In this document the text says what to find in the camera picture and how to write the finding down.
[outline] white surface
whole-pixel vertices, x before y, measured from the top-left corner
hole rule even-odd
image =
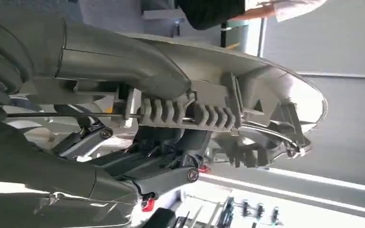
[[[224,202],[228,196],[232,196],[237,204],[232,228],[249,227],[253,222],[250,218],[240,216],[239,204],[242,203],[242,200],[249,200],[252,207],[258,203],[264,204],[265,216],[274,207],[279,207],[279,218],[285,228],[365,227],[365,218],[248,191],[225,188],[202,181],[192,184],[189,193],[200,199],[191,199],[189,205],[187,202],[185,206],[192,209],[191,213],[195,213],[195,210],[203,205],[203,213],[201,213],[198,221],[204,223],[210,219],[216,202]]]

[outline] metal rod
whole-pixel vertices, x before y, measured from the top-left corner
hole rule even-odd
[[[8,118],[38,118],[38,117],[123,117],[122,114],[113,113],[10,113]],[[131,118],[140,118],[141,115],[131,114]]]
[[[259,132],[263,132],[263,133],[266,133],[266,134],[270,134],[270,135],[274,135],[276,137],[279,137],[285,141],[287,141],[288,143],[290,143],[290,145],[297,151],[297,152],[300,152],[300,147],[298,146],[298,144],[292,140],[291,138],[283,135],[283,134],[280,134],[278,132],[275,132],[275,131],[272,131],[272,130],[269,130],[267,128],[264,128],[264,127],[258,127],[258,126],[254,126],[254,125],[249,125],[249,124],[243,124],[242,127],[240,128],[240,130],[243,130],[243,129],[251,129],[251,130],[255,130],[255,131],[259,131]]]
[[[195,227],[195,224],[196,224],[197,218],[199,217],[199,214],[200,214],[200,212],[202,211],[202,208],[203,208],[203,205],[201,205],[201,206],[199,207],[199,210],[196,212],[196,214],[195,214],[194,218],[192,219],[191,224],[188,226],[188,228],[193,228],[193,227]]]

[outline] gray plastic bracket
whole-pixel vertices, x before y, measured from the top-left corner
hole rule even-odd
[[[194,81],[190,94],[172,101],[142,96],[140,125],[229,132],[236,115],[227,106],[228,100],[227,87]],[[187,116],[190,106],[193,116]]]

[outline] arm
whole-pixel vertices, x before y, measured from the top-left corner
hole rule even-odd
[[[243,15],[235,17],[231,20],[251,20],[255,18],[265,18],[276,15],[274,4],[264,5],[259,8],[249,9]]]

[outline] bolt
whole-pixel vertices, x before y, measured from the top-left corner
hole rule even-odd
[[[105,128],[103,131],[101,131],[101,137],[103,139],[109,139],[112,136],[112,130],[109,128]]]

